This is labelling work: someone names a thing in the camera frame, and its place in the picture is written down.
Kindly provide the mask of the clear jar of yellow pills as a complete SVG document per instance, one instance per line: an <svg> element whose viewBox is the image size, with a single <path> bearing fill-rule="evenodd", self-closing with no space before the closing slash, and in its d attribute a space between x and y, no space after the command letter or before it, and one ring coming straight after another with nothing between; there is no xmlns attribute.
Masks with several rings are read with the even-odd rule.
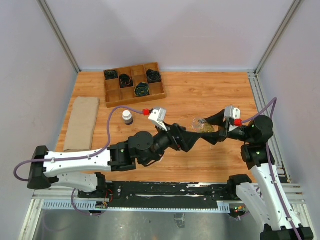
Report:
<svg viewBox="0 0 320 240"><path fill-rule="evenodd" d="M203 118L194 118L192 122L192 128L197 133L213 133L215 132L215 128L209 124L205 119Z"/></svg>

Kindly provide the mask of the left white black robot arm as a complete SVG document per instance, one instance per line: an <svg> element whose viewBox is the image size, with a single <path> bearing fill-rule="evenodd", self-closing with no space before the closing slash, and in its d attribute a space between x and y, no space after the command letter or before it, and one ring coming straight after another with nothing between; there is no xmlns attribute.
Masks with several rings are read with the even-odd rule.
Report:
<svg viewBox="0 0 320 240"><path fill-rule="evenodd" d="M38 146L32 156L27 188L43 190L57 184L101 198L107 193L107 185L98 179L97 172L131 171L137 164L149 167L161 161L168 148L189 152L202 136L178 124L157 131L156 135L140 131L126 141L87 152L61 153Z"/></svg>

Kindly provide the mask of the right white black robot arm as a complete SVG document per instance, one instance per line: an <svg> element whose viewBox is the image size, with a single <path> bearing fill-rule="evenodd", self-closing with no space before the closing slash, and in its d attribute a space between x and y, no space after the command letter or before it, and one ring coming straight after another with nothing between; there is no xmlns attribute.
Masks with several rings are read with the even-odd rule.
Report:
<svg viewBox="0 0 320 240"><path fill-rule="evenodd" d="M295 214L277 173L277 166L271 158L268 145L274 135L270 117L257 114L248 120L241 120L241 111L228 106L221 112L200 120L200 123L218 126L222 139L242 141L241 157L258 183L260 193L247 175L234 175L228 180L227 196L240 199L261 227L262 240L312 240L314 233L304 226Z"/></svg>

